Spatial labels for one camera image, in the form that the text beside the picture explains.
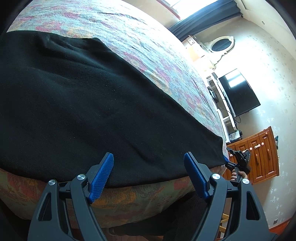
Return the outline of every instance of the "person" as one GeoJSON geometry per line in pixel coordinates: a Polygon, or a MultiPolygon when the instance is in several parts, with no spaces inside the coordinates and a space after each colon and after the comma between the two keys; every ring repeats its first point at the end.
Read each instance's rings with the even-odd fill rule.
{"type": "MultiPolygon", "coordinates": [[[[248,178],[239,171],[242,178],[248,178]]],[[[232,171],[231,181],[237,179],[232,171]]],[[[206,209],[207,203],[196,192],[187,193],[161,213],[137,223],[108,228],[110,235],[163,236],[163,241],[189,241],[206,209]]]]}

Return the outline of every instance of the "window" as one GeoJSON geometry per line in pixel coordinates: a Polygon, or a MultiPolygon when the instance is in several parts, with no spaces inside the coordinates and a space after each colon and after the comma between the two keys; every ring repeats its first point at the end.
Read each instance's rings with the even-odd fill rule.
{"type": "Polygon", "coordinates": [[[164,4],[172,8],[181,19],[189,17],[191,14],[204,8],[217,0],[162,0],[164,4]]]}

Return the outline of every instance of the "human hand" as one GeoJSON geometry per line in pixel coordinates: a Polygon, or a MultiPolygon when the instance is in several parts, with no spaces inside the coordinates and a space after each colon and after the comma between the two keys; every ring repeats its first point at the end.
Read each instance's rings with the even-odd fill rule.
{"type": "MultiPolygon", "coordinates": [[[[232,170],[232,174],[231,174],[231,181],[236,181],[237,180],[237,173],[235,172],[235,170],[232,170]]],[[[247,174],[245,172],[239,171],[239,175],[242,176],[242,178],[248,178],[247,174]]]]}

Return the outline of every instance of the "silver screw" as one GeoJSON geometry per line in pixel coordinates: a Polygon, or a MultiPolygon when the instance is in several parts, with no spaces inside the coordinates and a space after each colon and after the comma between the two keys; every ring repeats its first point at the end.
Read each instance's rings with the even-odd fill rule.
{"type": "Polygon", "coordinates": [[[250,183],[249,179],[246,179],[246,178],[243,178],[242,182],[243,182],[244,184],[249,184],[249,183],[250,183]]]}
{"type": "Polygon", "coordinates": [[[79,174],[78,176],[77,176],[77,179],[78,180],[83,180],[85,178],[85,175],[84,174],[79,174]]]}
{"type": "Polygon", "coordinates": [[[55,184],[55,180],[50,180],[49,182],[48,182],[48,185],[50,185],[50,186],[52,186],[52,185],[54,185],[55,184]]]}
{"type": "Polygon", "coordinates": [[[218,173],[214,173],[214,174],[212,174],[212,178],[214,178],[214,179],[216,179],[216,180],[218,180],[218,179],[220,179],[220,175],[218,174],[218,173]]]}

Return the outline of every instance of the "wooden cabinet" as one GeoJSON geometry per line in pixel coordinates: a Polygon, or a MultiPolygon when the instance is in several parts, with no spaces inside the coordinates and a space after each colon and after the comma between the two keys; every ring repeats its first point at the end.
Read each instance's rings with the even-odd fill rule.
{"type": "MultiPolygon", "coordinates": [[[[279,176],[279,161],[271,127],[245,138],[241,141],[232,143],[227,147],[233,150],[250,150],[251,157],[249,165],[252,168],[248,175],[251,183],[258,183],[266,179],[279,176]]],[[[229,160],[236,163],[233,156],[229,155],[229,160]]],[[[230,180],[231,172],[226,170],[223,177],[230,180]]]]}

